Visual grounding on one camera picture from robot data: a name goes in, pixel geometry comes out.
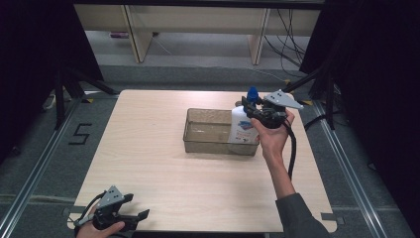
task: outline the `black cable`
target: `black cable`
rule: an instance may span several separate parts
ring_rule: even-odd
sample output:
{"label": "black cable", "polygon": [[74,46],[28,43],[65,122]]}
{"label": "black cable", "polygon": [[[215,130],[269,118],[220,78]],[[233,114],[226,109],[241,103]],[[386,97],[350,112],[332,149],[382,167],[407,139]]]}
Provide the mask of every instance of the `black cable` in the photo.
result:
{"label": "black cable", "polygon": [[294,136],[294,133],[291,130],[291,127],[289,125],[287,125],[287,123],[285,123],[286,121],[287,121],[287,119],[282,124],[286,128],[287,133],[289,134],[290,140],[291,140],[291,155],[290,155],[289,168],[287,170],[287,173],[288,173],[288,175],[290,177],[290,180],[291,180],[291,176],[293,174],[294,162],[296,161],[296,137]]}
{"label": "black cable", "polygon": [[73,221],[73,224],[74,224],[74,237],[76,237],[76,236],[77,236],[77,233],[78,233],[78,232],[79,232],[79,230],[80,230],[80,226],[78,225],[78,222],[79,222],[81,219],[83,219],[83,217],[86,215],[87,211],[89,211],[89,209],[90,209],[90,207],[93,205],[93,203],[95,203],[95,201],[96,201],[97,199],[102,198],[102,197],[105,195],[105,193],[106,193],[106,190],[105,190],[104,192],[102,192],[102,193],[98,194],[97,196],[95,196],[95,198],[93,198],[93,199],[89,202],[89,204],[86,206],[86,208],[84,208],[84,210],[83,210],[83,212],[81,213],[80,217],[79,217],[78,219],[76,219],[75,221]]}
{"label": "black cable", "polygon": [[287,60],[289,60],[290,62],[292,62],[294,65],[300,66],[300,63],[296,62],[292,58],[290,58],[287,55],[285,55],[283,52],[279,51],[275,46],[272,45],[272,43],[268,40],[268,38],[266,36],[264,36],[264,37],[265,37],[266,42],[272,48],[273,51],[275,51],[277,54],[281,55],[283,58],[286,58]]}
{"label": "black cable", "polygon": [[292,63],[294,63],[296,66],[298,66],[298,67],[300,67],[300,64],[298,63],[298,62],[296,62],[296,61],[294,61],[292,58],[290,58],[290,57],[288,57],[288,56],[286,56],[284,53],[282,53],[281,51],[279,51],[275,46],[273,46],[272,44],[271,44],[271,42],[268,40],[268,38],[266,37],[266,36],[264,36],[264,38],[265,38],[265,40],[266,40],[266,42],[268,43],[268,45],[272,48],[272,50],[275,52],[275,53],[277,53],[277,54],[279,54],[280,55],[280,65],[281,65],[281,69],[286,73],[286,74],[288,74],[288,75],[290,75],[290,76],[294,76],[294,77],[303,77],[303,76],[300,76],[300,75],[295,75],[295,74],[293,74],[293,73],[290,73],[290,72],[288,72],[285,68],[284,68],[284,66],[283,66],[283,58],[286,58],[287,60],[289,60],[290,62],[292,62]]}
{"label": "black cable", "polygon": [[[283,44],[283,45],[285,45],[285,42],[280,38],[280,36],[276,36],[277,37],[277,39]],[[291,50],[291,51],[298,51],[300,54],[305,54],[304,52],[300,52],[299,50],[297,50],[297,49],[294,49],[294,48],[292,48],[292,47],[290,47],[290,46],[288,46],[288,45],[286,45],[286,47],[289,49],[289,50]]]}
{"label": "black cable", "polygon": [[281,16],[281,13],[280,13],[280,11],[277,9],[277,14],[278,14],[278,17],[280,18],[280,20],[281,20],[281,23],[283,24],[283,27],[284,27],[284,29],[286,30],[286,33],[287,33],[287,35],[286,35],[286,39],[287,38],[290,38],[290,41],[293,43],[293,45],[294,45],[294,51],[295,52],[297,52],[297,53],[300,53],[300,54],[305,54],[306,52],[301,48],[301,47],[299,47],[297,44],[296,44],[296,42],[294,41],[294,36],[293,36],[293,26],[292,26],[292,19],[293,19],[293,12],[292,11],[290,11],[289,10],[289,27],[287,28],[287,26],[286,26],[286,24],[285,24],[285,22],[284,22],[284,20],[283,20],[283,17]]}
{"label": "black cable", "polygon": [[[339,114],[339,113],[342,113],[342,110],[337,110],[337,111],[333,112],[333,114]],[[326,117],[327,117],[327,114],[323,114],[323,115],[317,116],[316,118],[312,119],[310,122],[305,124],[305,126],[304,126],[305,131],[307,131],[310,126],[315,124],[315,122],[320,121],[322,119],[325,119]]]}

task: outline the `blue part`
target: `blue part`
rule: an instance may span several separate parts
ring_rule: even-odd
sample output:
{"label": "blue part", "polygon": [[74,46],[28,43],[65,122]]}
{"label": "blue part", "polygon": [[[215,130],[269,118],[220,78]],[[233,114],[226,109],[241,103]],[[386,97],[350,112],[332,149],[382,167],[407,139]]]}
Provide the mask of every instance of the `blue part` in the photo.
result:
{"label": "blue part", "polygon": [[247,100],[253,105],[256,106],[257,105],[257,101],[259,100],[259,92],[257,91],[257,88],[252,86],[250,87],[250,90],[248,90],[247,93]]}

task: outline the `transparent plastic box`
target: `transparent plastic box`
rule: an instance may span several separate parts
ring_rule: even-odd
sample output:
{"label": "transparent plastic box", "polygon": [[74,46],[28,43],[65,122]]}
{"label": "transparent plastic box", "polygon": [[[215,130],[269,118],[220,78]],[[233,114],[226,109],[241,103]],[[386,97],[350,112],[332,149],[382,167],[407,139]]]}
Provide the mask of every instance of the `transparent plastic box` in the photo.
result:
{"label": "transparent plastic box", "polygon": [[228,143],[232,111],[189,108],[183,141],[186,153],[254,156],[259,144]]}

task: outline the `sleeve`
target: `sleeve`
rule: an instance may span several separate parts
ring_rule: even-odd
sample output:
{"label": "sleeve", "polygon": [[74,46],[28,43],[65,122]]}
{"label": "sleeve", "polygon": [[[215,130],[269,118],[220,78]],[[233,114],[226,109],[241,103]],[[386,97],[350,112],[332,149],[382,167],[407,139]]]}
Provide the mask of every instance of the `sleeve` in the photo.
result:
{"label": "sleeve", "polygon": [[275,202],[286,238],[331,237],[313,216],[302,196],[294,193]]}

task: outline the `black panel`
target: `black panel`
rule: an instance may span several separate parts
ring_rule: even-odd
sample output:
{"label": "black panel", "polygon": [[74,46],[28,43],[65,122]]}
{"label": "black panel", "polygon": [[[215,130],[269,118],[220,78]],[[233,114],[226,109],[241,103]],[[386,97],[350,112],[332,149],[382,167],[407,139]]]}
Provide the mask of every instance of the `black panel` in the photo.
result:
{"label": "black panel", "polygon": [[0,36],[2,162],[41,112],[59,69],[103,77],[70,2],[0,1]]}
{"label": "black panel", "polygon": [[420,237],[420,69],[418,1],[376,2],[337,83],[368,155]]}
{"label": "black panel", "polygon": [[326,60],[328,52],[356,7],[356,4],[351,1],[326,0],[325,2],[327,5],[333,3],[337,5],[341,3],[341,7],[326,8],[319,14],[305,58],[299,69],[302,72],[311,73]]}

